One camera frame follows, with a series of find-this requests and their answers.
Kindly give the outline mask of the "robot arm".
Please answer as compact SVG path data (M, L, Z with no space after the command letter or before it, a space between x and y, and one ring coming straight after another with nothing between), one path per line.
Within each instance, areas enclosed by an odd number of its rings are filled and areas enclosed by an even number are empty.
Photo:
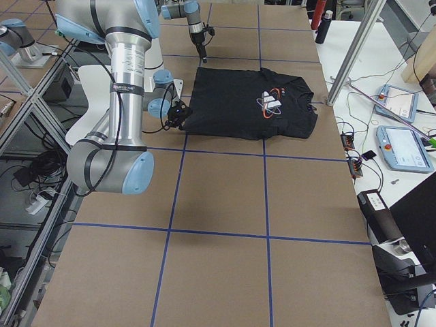
M73 145L67 172L87 196L94 191L139 194L149 186L155 161L142 140L146 52L159 37L154 1L59 1L57 28L82 42L104 44L111 64L109 107Z
M200 17L199 3L197 1L164 1L161 6L161 14L166 20L186 18L191 42L196 47L201 61L206 63L205 37L207 28Z

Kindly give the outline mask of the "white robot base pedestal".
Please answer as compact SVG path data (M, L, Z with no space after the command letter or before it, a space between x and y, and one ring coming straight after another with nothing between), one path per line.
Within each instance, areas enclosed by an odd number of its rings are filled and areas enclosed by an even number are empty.
M163 98L172 105L181 97L183 80L174 79L172 73L164 66L159 38L145 40L136 50L135 70L141 78L143 89L143 111L152 110L161 104Z

